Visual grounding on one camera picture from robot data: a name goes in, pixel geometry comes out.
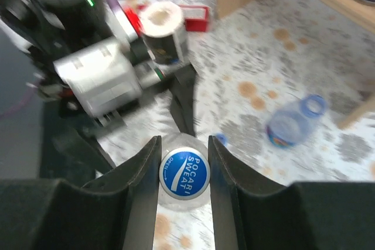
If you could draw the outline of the small blue-label water bottle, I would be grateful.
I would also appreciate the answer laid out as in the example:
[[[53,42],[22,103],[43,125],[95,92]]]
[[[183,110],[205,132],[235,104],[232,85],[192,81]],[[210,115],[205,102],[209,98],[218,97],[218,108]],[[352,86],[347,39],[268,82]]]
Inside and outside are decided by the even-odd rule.
[[[288,148],[306,141],[318,127],[328,104],[320,95],[311,94],[276,110],[266,124],[270,142]]]

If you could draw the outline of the clear bottle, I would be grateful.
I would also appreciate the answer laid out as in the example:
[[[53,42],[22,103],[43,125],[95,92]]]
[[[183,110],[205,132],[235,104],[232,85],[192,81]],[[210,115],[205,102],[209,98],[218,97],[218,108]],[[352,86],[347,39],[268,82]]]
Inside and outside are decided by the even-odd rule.
[[[207,147],[185,133],[162,137],[159,204],[173,211],[200,208],[210,200]]]

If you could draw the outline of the blue bottle cap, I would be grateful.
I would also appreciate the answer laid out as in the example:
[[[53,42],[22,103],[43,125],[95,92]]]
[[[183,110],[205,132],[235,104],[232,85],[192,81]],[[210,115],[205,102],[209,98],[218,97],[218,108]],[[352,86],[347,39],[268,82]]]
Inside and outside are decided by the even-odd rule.
[[[159,181],[172,198],[193,200],[203,194],[209,185],[208,160],[191,147],[176,148],[162,159]]]
[[[215,137],[224,145],[227,146],[227,137],[223,133],[215,134]]]

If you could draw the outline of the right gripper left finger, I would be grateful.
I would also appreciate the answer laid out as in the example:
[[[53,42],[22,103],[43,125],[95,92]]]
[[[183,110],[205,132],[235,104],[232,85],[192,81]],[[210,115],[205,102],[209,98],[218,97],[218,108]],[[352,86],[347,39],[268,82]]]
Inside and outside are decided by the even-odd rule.
[[[1,181],[2,249],[151,249],[162,139],[76,187],[63,179]]]

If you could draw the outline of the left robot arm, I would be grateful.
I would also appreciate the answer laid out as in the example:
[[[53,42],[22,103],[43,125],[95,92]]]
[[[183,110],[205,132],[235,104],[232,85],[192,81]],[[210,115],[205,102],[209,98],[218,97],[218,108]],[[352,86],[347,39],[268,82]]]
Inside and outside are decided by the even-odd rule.
[[[136,12],[118,0],[1,0],[1,21],[29,42],[27,53],[44,75],[39,92],[59,100],[62,118],[106,124],[168,89],[177,127],[195,134],[196,70],[177,4]]]

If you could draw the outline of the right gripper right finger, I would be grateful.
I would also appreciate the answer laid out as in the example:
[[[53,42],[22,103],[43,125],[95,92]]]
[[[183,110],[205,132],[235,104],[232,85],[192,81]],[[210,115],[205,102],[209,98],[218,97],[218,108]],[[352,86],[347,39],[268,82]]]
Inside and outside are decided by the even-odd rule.
[[[298,181],[283,186],[209,138],[217,249],[373,249],[374,184]]]

